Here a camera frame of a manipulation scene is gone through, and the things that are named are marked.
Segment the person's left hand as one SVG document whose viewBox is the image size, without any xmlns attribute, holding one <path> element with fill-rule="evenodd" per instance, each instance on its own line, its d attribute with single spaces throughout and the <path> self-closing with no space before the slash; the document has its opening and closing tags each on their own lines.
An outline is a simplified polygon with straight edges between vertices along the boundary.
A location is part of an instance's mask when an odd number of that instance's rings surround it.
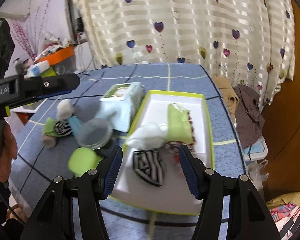
<svg viewBox="0 0 300 240">
<path fill-rule="evenodd" d="M 5 123 L 3 136 L 4 143 L 0 157 L 0 182 L 5 183 L 11 174 L 12 160 L 17 159 L 18 148 L 8 123 Z"/>
</svg>

